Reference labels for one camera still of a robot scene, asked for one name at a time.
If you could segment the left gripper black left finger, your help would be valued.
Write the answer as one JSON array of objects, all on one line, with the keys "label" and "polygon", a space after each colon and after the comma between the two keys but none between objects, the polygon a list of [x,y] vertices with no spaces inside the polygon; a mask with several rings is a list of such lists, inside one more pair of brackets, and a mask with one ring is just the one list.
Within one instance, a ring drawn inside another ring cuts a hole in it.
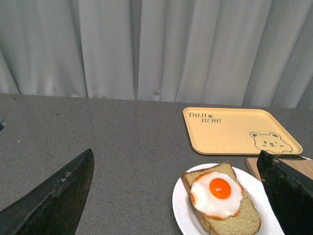
[{"label": "left gripper black left finger", "polygon": [[94,155],[85,150],[28,194],[0,212],[2,235],[76,233],[94,172]]}]

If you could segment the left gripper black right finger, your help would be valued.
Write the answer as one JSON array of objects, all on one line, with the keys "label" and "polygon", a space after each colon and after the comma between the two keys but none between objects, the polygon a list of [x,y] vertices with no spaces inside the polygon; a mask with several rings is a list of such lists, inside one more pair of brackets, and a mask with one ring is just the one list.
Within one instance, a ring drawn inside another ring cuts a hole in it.
[{"label": "left gripper black right finger", "polygon": [[286,235],[313,233],[313,180],[262,150],[258,172],[271,208]]}]

